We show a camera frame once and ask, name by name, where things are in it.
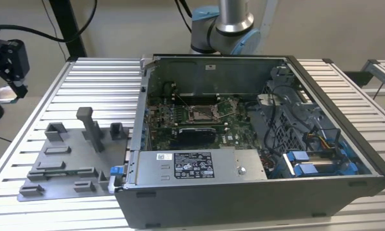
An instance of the aluminum extrusion table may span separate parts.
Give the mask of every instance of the aluminum extrusion table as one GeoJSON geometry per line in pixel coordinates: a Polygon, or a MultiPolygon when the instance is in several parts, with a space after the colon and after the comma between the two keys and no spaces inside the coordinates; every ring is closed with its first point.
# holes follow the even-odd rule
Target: aluminum extrusion table
{"type": "MultiPolygon", "coordinates": [[[[385,111],[332,63],[300,60],[385,160],[385,111]]],[[[68,62],[0,160],[0,230],[132,230],[115,196],[19,202],[19,188],[44,144],[51,122],[80,128],[80,106],[92,106],[101,127],[135,121],[140,90],[137,59],[80,58],[68,62]]],[[[165,230],[385,230],[385,190],[355,200],[333,217],[185,227],[165,230]]]]}

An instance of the barcode sticker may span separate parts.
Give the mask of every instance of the barcode sticker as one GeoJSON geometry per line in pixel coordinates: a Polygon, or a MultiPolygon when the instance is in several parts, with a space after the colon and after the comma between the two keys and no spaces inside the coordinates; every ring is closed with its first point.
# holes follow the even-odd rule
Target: barcode sticker
{"type": "Polygon", "coordinates": [[[172,153],[157,153],[157,160],[172,160],[173,154],[172,153]]]}

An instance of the blue clip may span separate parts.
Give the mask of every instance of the blue clip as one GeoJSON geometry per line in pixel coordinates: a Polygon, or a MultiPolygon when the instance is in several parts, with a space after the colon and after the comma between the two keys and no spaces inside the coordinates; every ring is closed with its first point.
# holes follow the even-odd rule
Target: blue clip
{"type": "Polygon", "coordinates": [[[123,176],[124,175],[124,167],[123,166],[111,167],[109,175],[111,176],[123,176]]]}
{"type": "Polygon", "coordinates": [[[296,176],[299,177],[317,174],[319,171],[313,164],[299,164],[295,166],[295,173],[296,176]]]}
{"type": "Polygon", "coordinates": [[[287,156],[289,161],[309,161],[309,156],[305,151],[291,151],[287,156]]]}

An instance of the white wall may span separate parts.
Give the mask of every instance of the white wall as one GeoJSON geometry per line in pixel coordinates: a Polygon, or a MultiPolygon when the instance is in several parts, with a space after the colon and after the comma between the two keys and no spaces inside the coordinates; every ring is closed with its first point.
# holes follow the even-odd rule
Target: white wall
{"type": "Polygon", "coordinates": [[[331,58],[343,70],[385,59],[385,0],[281,0],[264,53],[331,58]]]}
{"type": "MultiPolygon", "coordinates": [[[[267,1],[251,0],[249,8],[260,27],[267,1]]],[[[191,10],[216,5],[217,0],[189,0],[191,10]]],[[[79,25],[93,6],[92,0],[72,0],[79,25]]],[[[100,0],[99,9],[84,34],[91,56],[139,58],[145,53],[188,53],[191,34],[173,0],[100,0]]]]}

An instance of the blue latch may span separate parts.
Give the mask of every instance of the blue latch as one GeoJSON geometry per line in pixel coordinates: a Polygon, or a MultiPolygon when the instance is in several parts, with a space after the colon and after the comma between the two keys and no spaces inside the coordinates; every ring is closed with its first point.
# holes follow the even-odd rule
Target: blue latch
{"type": "Polygon", "coordinates": [[[124,167],[123,166],[111,167],[109,175],[111,176],[123,176],[124,175],[124,167]]]}

